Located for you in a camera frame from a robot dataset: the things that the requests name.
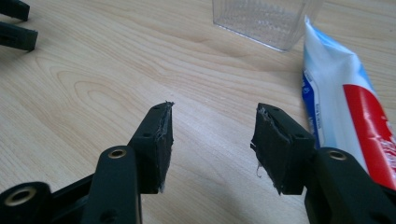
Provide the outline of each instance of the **transparent cup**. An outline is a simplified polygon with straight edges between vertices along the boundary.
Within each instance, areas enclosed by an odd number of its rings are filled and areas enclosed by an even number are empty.
[[[291,49],[324,0],[213,0],[213,22],[270,48]]]

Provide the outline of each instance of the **light wooden surface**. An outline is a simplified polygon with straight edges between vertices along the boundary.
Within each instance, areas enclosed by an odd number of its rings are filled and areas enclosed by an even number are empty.
[[[36,49],[0,47],[0,191],[52,191],[94,172],[153,105],[173,101],[164,194],[145,223],[307,223],[303,196],[278,196],[249,148],[257,103],[304,127],[303,46],[280,53],[212,24],[210,0],[26,0]],[[357,52],[396,127],[396,2],[329,0],[316,26]]]

